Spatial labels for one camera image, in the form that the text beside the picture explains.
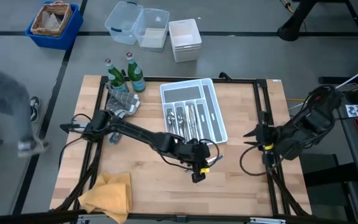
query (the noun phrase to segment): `white container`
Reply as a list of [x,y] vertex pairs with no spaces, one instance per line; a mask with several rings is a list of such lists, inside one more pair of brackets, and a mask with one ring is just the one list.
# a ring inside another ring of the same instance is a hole
[[201,49],[201,36],[194,19],[168,23],[173,57],[176,62],[197,60]]
[[169,34],[173,47],[201,45],[201,36],[194,19],[169,22]]
[[134,45],[136,43],[134,31],[142,10],[143,6],[134,2],[118,2],[104,23],[112,39],[123,44]]
[[176,63],[189,62],[189,61],[192,61],[192,60],[197,60],[199,54],[200,54],[199,49],[186,50],[186,51],[182,51],[182,52],[174,52],[173,53],[173,58],[175,59]]
[[[162,109],[165,129],[168,127],[167,114],[174,112],[177,118],[178,110],[185,105],[195,105],[199,139],[209,139],[215,143],[227,141],[227,132],[223,123],[221,110],[212,79],[203,78],[183,82],[167,83],[160,86]],[[178,122],[175,122],[175,132],[179,133]]]
[[161,52],[168,32],[169,12],[160,9],[143,9],[135,28],[141,49]]

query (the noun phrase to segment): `person's leg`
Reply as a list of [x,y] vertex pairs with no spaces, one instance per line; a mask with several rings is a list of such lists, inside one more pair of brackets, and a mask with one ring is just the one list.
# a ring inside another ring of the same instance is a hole
[[46,150],[47,142],[37,140],[32,132],[31,120],[34,112],[38,116],[38,107],[30,102],[25,87],[15,79],[0,73],[0,113],[12,115],[15,129],[19,135],[19,156],[31,156]]
[[30,99],[24,85],[18,83],[11,77],[4,74],[1,82],[4,82],[9,90],[10,104],[12,106],[13,117],[17,132],[19,133],[19,157],[32,156],[44,152],[49,146],[48,142],[37,139],[33,132],[31,122],[38,120],[38,108],[40,100],[37,97]]

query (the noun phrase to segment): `gray floor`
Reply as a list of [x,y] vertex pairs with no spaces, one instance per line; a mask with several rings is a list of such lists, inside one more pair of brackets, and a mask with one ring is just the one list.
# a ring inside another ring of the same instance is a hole
[[[0,31],[25,30],[42,2],[0,0]],[[80,0],[66,2],[81,4]],[[105,31],[104,22],[117,2],[88,0],[81,30]],[[135,2],[169,11],[171,21],[194,18],[200,31],[275,32],[290,17],[277,0]],[[358,13],[358,1],[352,3]],[[357,32],[344,4],[317,4],[306,24],[309,32]],[[358,72],[358,37],[302,37],[296,42],[285,42],[278,37],[202,36],[202,40],[199,60],[175,63],[169,38],[164,51],[156,53],[141,50],[137,45],[116,43],[109,36],[77,37],[46,135],[51,149],[40,156],[23,212],[48,210],[58,155],[67,139],[58,126],[73,115],[83,75],[106,74],[103,62],[107,57],[115,66],[124,68],[124,54],[131,51],[146,76],[217,77],[219,72],[225,71],[233,78],[281,79],[289,98],[304,98],[318,86],[319,76],[351,76]],[[41,98],[42,114],[64,54],[62,50],[40,49],[25,36],[0,36],[0,70],[15,76],[31,95]],[[34,126],[34,131],[38,130],[39,124]],[[5,140],[0,146],[0,215],[12,212],[28,163],[27,159],[17,158],[12,133],[11,119],[0,115],[0,138]],[[340,123],[321,144],[306,153],[337,154],[341,164],[352,161]]]

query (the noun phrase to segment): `basket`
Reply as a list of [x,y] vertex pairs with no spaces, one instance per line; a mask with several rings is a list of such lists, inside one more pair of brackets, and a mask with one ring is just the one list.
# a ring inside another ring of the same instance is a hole
[[[64,15],[62,23],[57,29],[48,30],[41,27],[42,12],[54,13],[56,15]],[[38,12],[31,26],[31,33],[35,35],[47,35],[50,37],[60,37],[63,30],[66,28],[67,22],[70,20],[73,11],[70,4],[63,3],[62,1],[55,1],[51,4],[44,4],[41,10]]]

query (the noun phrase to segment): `green glass bottle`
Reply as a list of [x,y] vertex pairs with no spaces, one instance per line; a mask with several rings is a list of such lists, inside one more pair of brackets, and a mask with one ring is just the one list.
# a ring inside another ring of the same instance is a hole
[[127,53],[128,59],[128,77],[132,83],[132,87],[136,92],[142,92],[146,89],[142,69],[136,64],[132,53]]
[[108,78],[112,88],[118,91],[129,92],[127,82],[125,82],[124,76],[112,65],[111,60],[107,58],[104,63],[109,69]]

